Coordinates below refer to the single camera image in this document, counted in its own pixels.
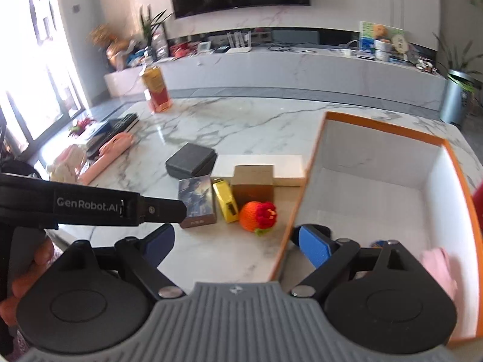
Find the person left hand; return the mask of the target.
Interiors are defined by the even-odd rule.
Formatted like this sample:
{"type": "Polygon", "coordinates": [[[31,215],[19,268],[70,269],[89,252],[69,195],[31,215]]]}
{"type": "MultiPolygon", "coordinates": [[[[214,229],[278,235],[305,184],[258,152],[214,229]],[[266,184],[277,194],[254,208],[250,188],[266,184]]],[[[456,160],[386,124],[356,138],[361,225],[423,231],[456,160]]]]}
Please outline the person left hand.
{"type": "Polygon", "coordinates": [[[16,311],[20,300],[46,272],[53,257],[53,242],[47,237],[36,249],[28,271],[12,282],[12,295],[1,302],[1,318],[8,327],[17,325],[16,311]]]}

